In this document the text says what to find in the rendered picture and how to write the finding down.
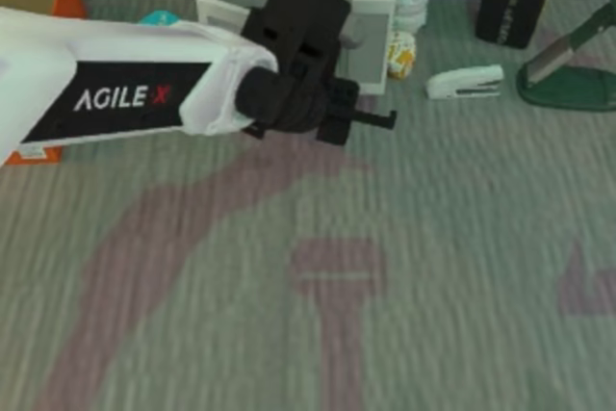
table surface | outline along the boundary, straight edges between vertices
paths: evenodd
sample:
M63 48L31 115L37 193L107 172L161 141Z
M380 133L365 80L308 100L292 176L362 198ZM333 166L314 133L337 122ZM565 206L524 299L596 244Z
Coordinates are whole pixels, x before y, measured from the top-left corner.
M613 409L616 116L513 88L599 5L551 2L520 52L433 3L412 77L362 102L398 127L345 150L167 134L1 169L0 409ZM433 73L493 63L500 98L426 101Z

agile x logo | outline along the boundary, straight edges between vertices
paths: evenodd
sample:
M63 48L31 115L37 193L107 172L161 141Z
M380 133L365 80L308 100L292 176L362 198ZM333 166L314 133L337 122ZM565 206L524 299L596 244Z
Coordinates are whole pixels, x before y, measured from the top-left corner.
M164 105L171 94L171 85L136 87L103 87L98 90L85 89L73 111L142 108L146 105Z
M77 64L25 141L62 141L181 127L180 106L209 63Z

teal object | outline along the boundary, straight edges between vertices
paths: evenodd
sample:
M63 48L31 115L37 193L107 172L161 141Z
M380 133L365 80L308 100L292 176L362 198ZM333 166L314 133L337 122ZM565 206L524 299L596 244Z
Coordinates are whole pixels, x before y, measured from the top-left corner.
M179 20L179 16L171 12L158 10L142 18L140 24L151 24L152 26L170 26L171 24Z
M616 25L616 0L610 0L571 34L525 64L517 78L526 103L573 111L616 111L616 74L566 66L584 44Z

yellow object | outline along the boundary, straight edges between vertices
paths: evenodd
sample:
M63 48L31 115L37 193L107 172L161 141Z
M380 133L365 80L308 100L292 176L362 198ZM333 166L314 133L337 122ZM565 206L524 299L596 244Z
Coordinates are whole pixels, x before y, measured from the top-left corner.
M413 69L416 57L415 38L410 33L394 32L387 55L387 71L394 79L406 78Z

robotic arm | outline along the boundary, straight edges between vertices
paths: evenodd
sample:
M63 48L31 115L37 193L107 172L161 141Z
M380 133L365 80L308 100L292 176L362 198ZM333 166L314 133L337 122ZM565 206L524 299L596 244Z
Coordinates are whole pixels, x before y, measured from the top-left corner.
M392 129L396 114L355 109L334 77L346 0L268 0L242 33L0 9L0 164L21 144L67 145L180 130L268 130L344 145L353 120Z

